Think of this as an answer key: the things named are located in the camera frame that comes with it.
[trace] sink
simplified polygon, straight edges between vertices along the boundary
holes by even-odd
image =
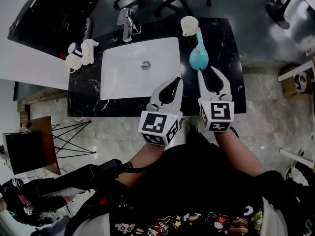
[[[181,77],[176,37],[111,48],[103,53],[100,99],[151,96],[155,88],[174,77]]]

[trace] mug handle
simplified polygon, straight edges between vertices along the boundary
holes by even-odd
[[[71,68],[71,67],[68,67],[68,72],[69,72],[69,73],[74,73],[75,70],[74,70],[73,68]]]

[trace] faucet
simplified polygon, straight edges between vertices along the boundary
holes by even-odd
[[[134,19],[129,8],[124,8],[120,11],[117,25],[125,25],[123,34],[124,42],[131,41],[134,35],[141,32],[141,26]]]

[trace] black marble countertop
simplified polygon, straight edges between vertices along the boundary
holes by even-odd
[[[242,67],[231,25],[224,18],[198,18],[209,64],[203,70],[210,89],[221,87],[210,65],[219,69],[230,81],[235,113],[246,113],[245,89]],[[199,115],[200,97],[197,71],[190,68],[189,55],[197,45],[195,36],[183,37],[180,20],[165,20],[142,25],[141,33],[129,43],[164,37],[177,37],[179,41],[181,73],[184,93],[181,111],[184,116]],[[146,110],[150,97],[100,100],[100,79],[103,52],[126,44],[123,30],[95,39],[94,64],[83,66],[70,74],[68,90],[68,116],[73,117],[134,117]]]

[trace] white table leg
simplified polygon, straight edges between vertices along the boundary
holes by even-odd
[[[307,159],[307,158],[305,158],[303,156],[300,156],[300,155],[293,154],[293,153],[288,152],[288,151],[286,151],[286,150],[284,150],[282,148],[280,149],[279,152],[282,155],[286,155],[286,156],[292,158],[293,160],[298,161],[298,162],[300,162],[300,163],[310,167],[312,170],[314,168],[314,162],[312,160],[310,160],[310,159]]]
[[[313,66],[313,60],[310,60],[309,62],[306,62],[305,64],[298,66],[295,69],[284,73],[283,75],[280,75],[278,77],[278,81],[283,81],[283,80],[288,79],[288,78],[290,78],[290,77],[292,77],[298,73],[304,72],[304,71],[312,68],[312,66]]]

